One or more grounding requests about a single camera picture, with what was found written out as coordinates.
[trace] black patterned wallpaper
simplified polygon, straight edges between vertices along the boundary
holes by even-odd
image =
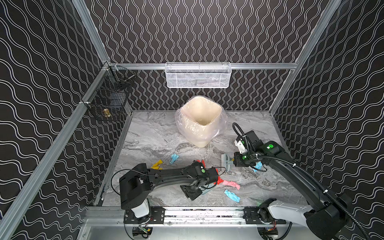
[[[195,95],[203,95],[225,110],[268,111],[288,72],[233,70],[228,88],[168,88],[164,71],[139,71],[128,102],[136,110],[172,110],[180,108]]]
[[[343,0],[275,119],[292,156],[384,239],[384,1]],[[352,223],[340,239],[362,239]]]
[[[87,112],[35,197],[12,239],[76,239],[93,205],[124,126]]]
[[[290,63],[328,0],[85,2],[115,63]]]
[[[70,0],[0,0],[0,219],[102,63]]]

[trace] blue glove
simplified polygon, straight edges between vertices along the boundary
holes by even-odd
[[[240,198],[238,196],[236,196],[236,194],[234,194],[233,192],[230,192],[227,190],[225,190],[224,192],[230,199],[232,199],[233,201],[235,202],[240,202]]]
[[[255,166],[255,168],[257,169],[261,169],[262,167],[263,167],[263,164],[261,162],[258,162]]]
[[[179,156],[176,154],[176,153],[174,153],[174,154],[172,154],[171,156],[170,156],[170,161],[169,161],[169,163],[170,164],[173,164],[178,158],[179,158]]]

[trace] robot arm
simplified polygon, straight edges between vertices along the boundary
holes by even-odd
[[[136,165],[119,180],[121,208],[132,210],[137,218],[150,217],[146,200],[148,194],[163,186],[180,185],[186,197],[191,200],[202,194],[201,186],[217,182],[215,168],[206,169],[201,162],[177,169],[147,169],[145,163]]]
[[[325,189],[316,179],[299,170],[290,155],[279,144],[269,141],[265,144],[253,131],[242,134],[237,141],[247,138],[247,151],[235,152],[234,165],[237,167],[255,166],[261,161],[270,166],[288,180],[307,200],[307,206],[282,203],[276,199],[264,202],[260,219],[284,219],[308,227],[320,239],[332,239],[350,219],[346,213],[352,205],[352,199],[343,194],[336,196],[330,189]]]

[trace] marble floor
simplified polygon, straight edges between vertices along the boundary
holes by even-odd
[[[254,130],[263,141],[269,140],[280,143],[276,130],[267,112],[227,112],[228,127],[224,134],[216,136],[205,148],[198,148],[189,143],[178,131],[175,112],[134,112],[129,132],[116,164],[114,172],[132,168],[139,163],[146,163],[151,167],[159,159],[163,160],[163,169],[185,167],[193,160],[205,160],[207,168],[221,165],[221,154],[227,153],[233,158],[238,151],[233,141],[236,134],[232,123],[237,122],[245,131]],[[170,156],[176,153],[180,157],[172,165]],[[267,172],[254,173],[251,168],[233,167],[221,178],[237,182],[240,190],[234,187],[216,186],[206,195],[201,195],[194,201],[187,199],[179,186],[166,186],[156,189],[148,196],[153,206],[258,206],[268,198],[280,201],[306,205],[304,197],[289,184],[279,173],[268,168]],[[113,180],[113,187],[119,191],[118,180],[125,172],[117,174]],[[240,197],[236,203],[228,198],[224,191],[234,192]],[[103,206],[120,206],[120,197],[106,187]]]

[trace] yellow glove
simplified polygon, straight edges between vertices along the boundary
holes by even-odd
[[[159,167],[159,165],[162,163],[163,163],[163,161],[160,159],[157,163],[153,164],[151,168],[162,170],[163,168]]]

